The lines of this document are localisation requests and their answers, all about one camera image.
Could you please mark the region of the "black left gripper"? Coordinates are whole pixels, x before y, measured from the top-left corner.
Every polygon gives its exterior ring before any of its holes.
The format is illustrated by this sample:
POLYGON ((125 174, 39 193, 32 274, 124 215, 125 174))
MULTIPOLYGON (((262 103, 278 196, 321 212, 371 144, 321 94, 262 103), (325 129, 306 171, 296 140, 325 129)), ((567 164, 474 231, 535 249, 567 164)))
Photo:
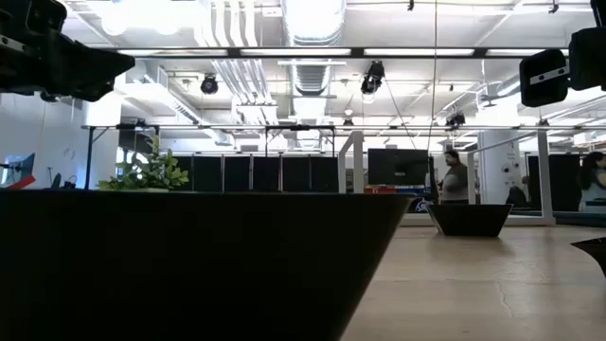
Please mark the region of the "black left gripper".
POLYGON ((132 56, 92 48, 50 29, 1 30, 1 91, 39 93, 53 102, 72 97, 95 102, 114 90, 116 77, 135 66, 132 56))

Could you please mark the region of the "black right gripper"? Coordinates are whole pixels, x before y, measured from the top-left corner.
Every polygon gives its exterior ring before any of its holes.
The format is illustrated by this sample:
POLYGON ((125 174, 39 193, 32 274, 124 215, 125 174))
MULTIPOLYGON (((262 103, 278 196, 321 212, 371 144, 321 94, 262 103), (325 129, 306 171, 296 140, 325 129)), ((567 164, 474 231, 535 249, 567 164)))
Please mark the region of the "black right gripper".
POLYGON ((550 48, 523 58, 519 64, 521 102, 541 107, 564 101, 568 90, 605 91, 605 27, 572 34, 568 56, 550 48))

